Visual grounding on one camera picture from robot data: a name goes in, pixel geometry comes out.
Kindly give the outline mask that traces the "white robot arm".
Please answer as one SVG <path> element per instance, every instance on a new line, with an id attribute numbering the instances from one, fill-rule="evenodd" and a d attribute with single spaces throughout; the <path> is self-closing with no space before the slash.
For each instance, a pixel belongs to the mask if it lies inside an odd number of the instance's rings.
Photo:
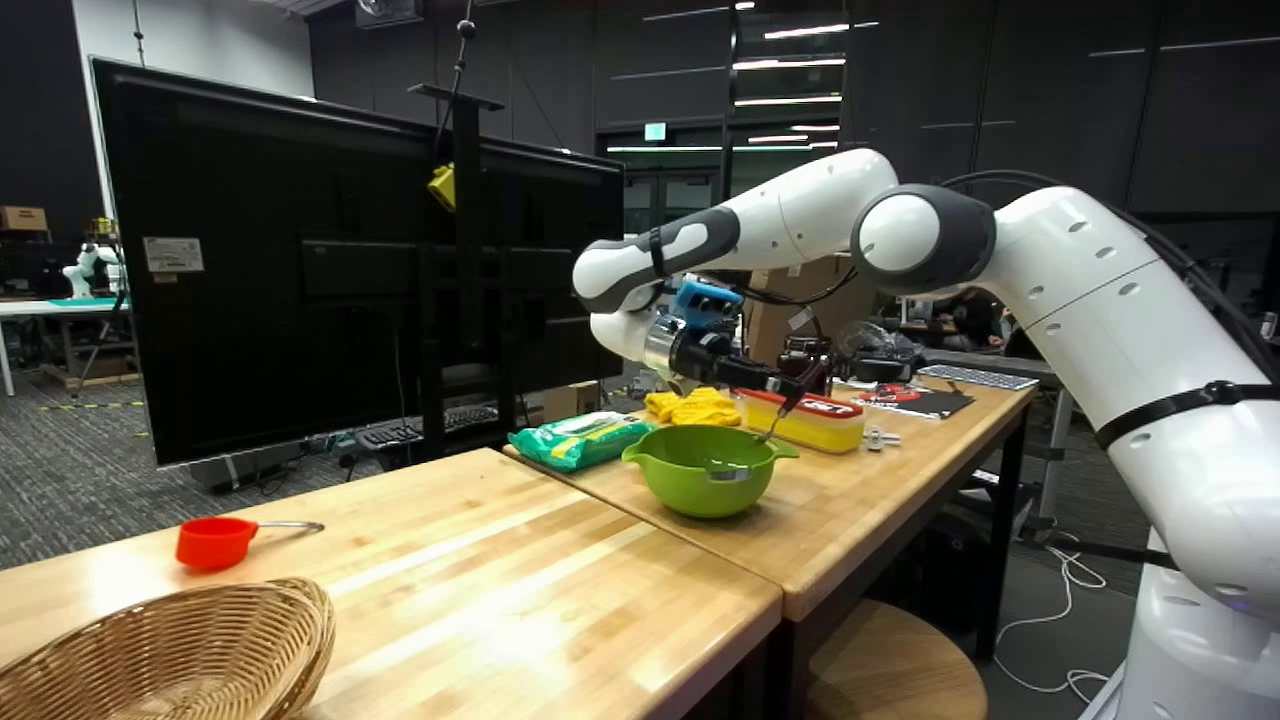
<path id="1" fill-rule="evenodd" d="M 1104 201 L 1046 183 L 993 206 L 844 146 L 647 231 L 582 243 L 570 292 L 596 345 L 625 360 L 769 389 L 777 373 L 684 318 L 673 292 L 689 272 L 823 256 L 848 256 L 884 292 L 993 292 L 1086 414 L 1151 546 L 1099 708 L 1110 720 L 1280 720 L 1277 374 L 1151 231 Z"/>

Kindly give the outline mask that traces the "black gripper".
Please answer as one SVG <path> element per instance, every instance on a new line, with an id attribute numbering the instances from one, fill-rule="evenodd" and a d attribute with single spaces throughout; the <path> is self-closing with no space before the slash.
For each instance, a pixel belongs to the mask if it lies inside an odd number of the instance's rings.
<path id="1" fill-rule="evenodd" d="M 681 331 L 669 349 L 669 368 L 681 380 L 715 389 L 770 389 L 778 380 L 770 364 L 747 360 L 722 331 Z M 830 374 L 823 353 L 786 353 L 778 368 L 786 396 L 823 390 Z"/>

